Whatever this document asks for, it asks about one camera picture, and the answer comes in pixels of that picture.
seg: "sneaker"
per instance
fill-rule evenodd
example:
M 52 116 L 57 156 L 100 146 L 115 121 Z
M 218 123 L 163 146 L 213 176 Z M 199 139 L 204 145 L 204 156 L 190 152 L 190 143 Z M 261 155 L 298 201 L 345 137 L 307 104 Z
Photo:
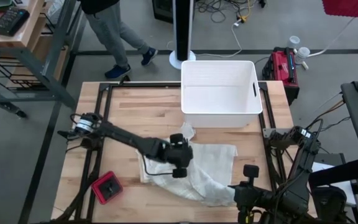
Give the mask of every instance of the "sneaker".
M 104 76 L 106 76 L 106 78 L 118 78 L 121 75 L 125 75 L 127 73 L 129 73 L 131 71 L 131 66 L 128 65 L 127 68 L 122 68 L 118 65 L 115 65 L 112 70 L 106 72 L 104 74 Z
M 143 60 L 141 64 L 143 66 L 149 65 L 149 63 L 157 56 L 158 50 L 155 50 L 154 48 L 149 48 L 149 51 L 146 54 L 143 54 Z

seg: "wooden table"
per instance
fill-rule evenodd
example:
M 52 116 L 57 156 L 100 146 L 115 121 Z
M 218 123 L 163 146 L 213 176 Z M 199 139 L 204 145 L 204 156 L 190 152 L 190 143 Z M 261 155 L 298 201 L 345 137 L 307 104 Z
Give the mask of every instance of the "wooden table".
M 291 128 L 293 121 L 282 82 L 267 82 L 275 122 L 278 128 Z M 93 112 L 99 83 L 84 83 L 76 112 Z M 177 133 L 183 123 L 178 88 L 120 88 L 113 90 L 109 121 L 141 136 L 167 138 Z M 259 178 L 255 185 L 270 189 L 264 146 L 259 120 L 244 128 L 196 129 L 192 141 L 205 144 L 233 144 L 238 156 L 234 159 L 232 184 L 245 180 L 244 164 L 257 165 Z M 297 147 L 288 148 L 292 157 Z M 76 195 L 81 182 L 85 150 L 78 148 L 67 153 L 62 170 L 52 218 L 58 217 Z M 283 157 L 287 173 L 291 162 Z M 93 222 L 236 222 L 237 208 L 206 207 L 199 202 L 180 198 L 157 186 L 141 184 L 139 160 L 135 150 L 117 141 L 105 140 L 101 174 L 112 170 L 124 187 L 122 194 L 111 202 L 96 202 Z M 85 197 L 84 211 L 87 209 Z M 315 215 L 313 200 L 310 214 Z
M 40 13 L 43 11 L 45 0 L 31 0 L 29 5 L 26 7 L 30 13 L 30 17 L 25 22 L 25 24 L 17 31 L 15 36 L 6 37 L 0 35 L 0 47 L 4 48 L 14 48 L 14 47 L 28 47 L 29 44 L 36 44 L 36 40 L 31 41 L 33 30 L 37 23 L 37 20 L 40 16 Z

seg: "concrete floor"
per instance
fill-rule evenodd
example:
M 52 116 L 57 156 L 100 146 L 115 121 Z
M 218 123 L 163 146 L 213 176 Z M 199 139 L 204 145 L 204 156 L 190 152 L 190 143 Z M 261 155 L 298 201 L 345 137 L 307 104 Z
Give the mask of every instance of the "concrete floor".
M 160 50 L 166 49 L 167 42 L 173 39 L 172 25 L 154 19 L 151 0 L 121 1 L 121 10 L 122 20 L 151 46 Z M 227 19 L 220 24 L 213 23 L 209 13 L 196 13 L 192 49 L 238 49 L 230 30 L 235 21 L 233 9 L 228 8 L 224 13 Z M 322 49 L 348 20 L 347 17 L 327 16 L 321 1 L 269 1 L 265 9 L 260 9 L 259 6 L 252 8 L 249 20 L 235 28 L 235 31 L 243 49 L 273 49 L 275 46 L 285 46 L 291 35 L 300 37 L 301 45 L 310 49 Z M 358 19 L 348 27 L 333 45 L 333 49 L 358 49 Z M 86 26 L 80 50 L 104 50 L 89 26 Z M 198 59 L 256 61 L 266 56 L 205 56 Z M 140 65 L 140 61 L 140 56 L 129 57 L 133 80 L 180 79 L 180 72 L 169 65 L 166 55 L 158 56 L 154 63 L 146 68 Z M 337 97 L 314 112 L 319 105 L 340 91 L 340 84 L 358 80 L 358 54 L 322 55 L 309 58 L 307 62 L 310 67 L 308 71 L 298 69 L 301 91 L 299 98 L 291 106 L 293 120 L 299 125 L 308 124 L 314 116 L 339 100 Z M 264 63 L 257 64 L 259 73 Z M 114 59 L 110 56 L 77 57 L 67 90 L 77 99 L 82 82 L 105 81 L 103 73 L 113 65 Z M 0 91 L 9 94 L 1 87 Z M 15 223 L 19 218 L 53 105 L 54 103 L 17 103 L 17 106 L 29 115 L 28 120 L 19 120 L 0 110 L 0 223 Z M 70 128 L 68 115 L 71 112 L 62 106 L 55 131 Z M 346 116 L 347 110 L 342 107 L 327 115 L 324 123 L 335 123 Z M 350 121 L 322 133 L 319 140 L 328 151 L 343 152 L 348 161 L 358 159 L 358 142 Z M 31 222 L 45 221 L 50 217 L 65 148 L 64 139 L 55 134 L 32 209 Z

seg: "white cloth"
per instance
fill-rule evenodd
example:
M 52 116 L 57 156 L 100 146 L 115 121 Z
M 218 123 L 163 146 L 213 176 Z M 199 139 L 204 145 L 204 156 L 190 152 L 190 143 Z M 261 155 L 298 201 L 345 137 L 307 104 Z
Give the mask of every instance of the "white cloth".
M 184 123 L 181 133 L 191 139 L 195 131 Z M 187 168 L 187 177 L 174 179 L 171 175 L 149 176 L 141 164 L 141 181 L 151 182 L 183 198 L 200 201 L 208 206 L 229 206 L 234 203 L 234 189 L 229 188 L 234 156 L 237 148 L 228 144 L 196 144 L 189 142 L 193 148 L 194 159 Z M 150 174 L 171 172 L 171 164 L 161 164 L 146 159 Z

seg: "white plastic bin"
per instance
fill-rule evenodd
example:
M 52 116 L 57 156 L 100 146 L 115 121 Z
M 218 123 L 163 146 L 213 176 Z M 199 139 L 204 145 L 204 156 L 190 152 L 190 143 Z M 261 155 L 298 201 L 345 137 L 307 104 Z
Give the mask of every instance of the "white plastic bin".
M 241 128 L 262 112 L 253 62 L 186 61 L 181 110 L 195 128 Z

